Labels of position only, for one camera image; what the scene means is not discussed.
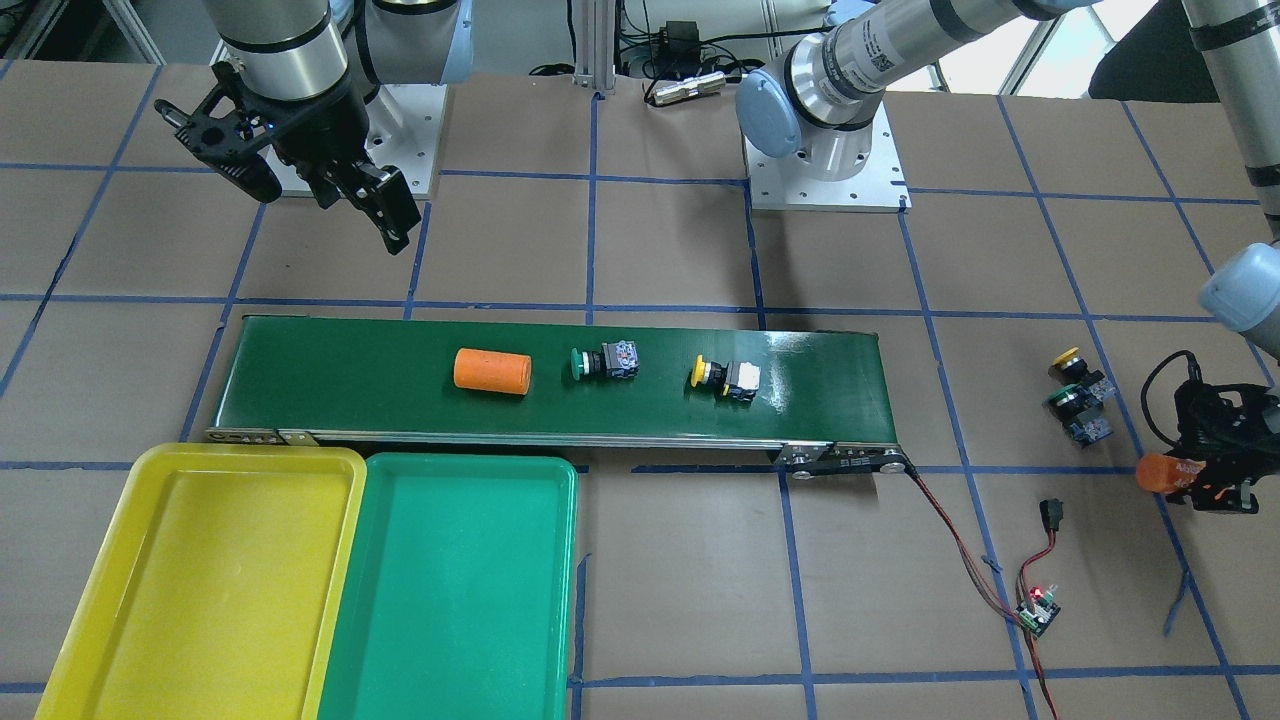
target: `green tray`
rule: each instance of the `green tray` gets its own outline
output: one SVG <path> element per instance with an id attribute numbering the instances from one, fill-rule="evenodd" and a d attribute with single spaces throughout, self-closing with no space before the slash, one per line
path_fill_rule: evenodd
<path id="1" fill-rule="evenodd" d="M 636 341 L 628 380 L 570 372 L 570 348 Z M 534 359 L 525 397 L 460 389 L 460 347 Z M 691 388 L 694 357 L 762 368 L 750 404 Z M 897 446 L 879 341 L 790 333 L 248 316 L 215 442 L 723 447 Z"/>
<path id="2" fill-rule="evenodd" d="M 564 716 L 577 473 L 369 459 L 321 720 Z"/>

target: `label on robot arm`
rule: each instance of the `label on robot arm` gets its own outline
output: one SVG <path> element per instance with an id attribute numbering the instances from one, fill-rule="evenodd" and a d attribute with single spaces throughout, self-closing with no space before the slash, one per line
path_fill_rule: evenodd
<path id="1" fill-rule="evenodd" d="M 861 51 L 855 54 L 852 63 L 845 65 L 845 70 L 868 87 L 883 87 L 886 83 L 881 78 L 902 65 L 905 60 L 893 47 L 883 20 L 867 18 L 861 33 Z"/>

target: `plastic tray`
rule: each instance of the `plastic tray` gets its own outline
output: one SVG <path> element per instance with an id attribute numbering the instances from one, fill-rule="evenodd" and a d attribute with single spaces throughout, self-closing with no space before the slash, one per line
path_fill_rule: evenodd
<path id="1" fill-rule="evenodd" d="M 349 450 L 146 452 L 36 717 L 315 717 L 364 486 Z"/>
<path id="2" fill-rule="evenodd" d="M 562 719 L 576 493 L 563 460 L 371 457 L 320 717 Z"/>

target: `mounting plate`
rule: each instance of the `mounting plate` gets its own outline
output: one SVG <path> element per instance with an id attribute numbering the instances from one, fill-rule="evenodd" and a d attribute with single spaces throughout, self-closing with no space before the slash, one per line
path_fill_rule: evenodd
<path id="1" fill-rule="evenodd" d="M 810 178 L 801 173 L 799 159 L 791 155 L 769 158 L 744 138 L 751 206 L 756 210 L 841 213 L 897 213 L 904 202 L 910 208 L 911 195 L 906 191 L 902 161 L 884 105 L 876 111 L 873 127 L 874 145 L 863 170 L 838 182 Z"/>
<path id="2" fill-rule="evenodd" d="M 404 132 L 390 142 L 374 145 L 366 150 L 378 167 L 396 165 L 404 173 L 404 181 L 417 200 L 431 199 L 431 181 L 435 178 L 435 161 L 440 147 L 440 131 L 444 128 L 444 96 L 448 88 L 443 85 L 385 85 L 383 92 L 390 92 L 404 113 Z M 268 149 L 266 161 L 280 178 L 284 197 L 311 197 L 311 188 L 298 178 L 293 168 L 275 156 L 275 150 Z"/>

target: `table surface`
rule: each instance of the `table surface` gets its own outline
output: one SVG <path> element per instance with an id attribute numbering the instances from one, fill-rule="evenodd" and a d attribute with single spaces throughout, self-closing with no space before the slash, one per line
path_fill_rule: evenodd
<path id="1" fill-rule="evenodd" d="M 1268 238 L 1219 106 L 891 94 L 909 213 L 764 213 L 730 95 L 652 109 L 625 79 L 594 99 L 481 76 L 452 91 L 428 222 L 388 256 L 346 204 L 261 206 L 187 156 L 150 105 L 209 86 L 0 65 L 0 717 L 33 714 L 129 462 L 198 437 L 264 313 L 877 333 L 902 447 L 1001 579 L 1042 546 L 1037 502 L 1065 502 L 1032 573 L 1061 587 L 1041 653 L 1064 716 L 1280 715 L 1280 625 L 1257 612 L 1272 483 L 1229 518 L 1133 480 L 1164 450 L 1137 407 L 1160 359 L 1274 373 L 1194 300 Z M 1071 346 L 1120 389 L 1084 451 L 1041 406 Z M 1170 429 L 1176 374 L 1152 392 Z M 586 470 L 571 714 L 1047 716 L 910 483 L 566 455 Z"/>

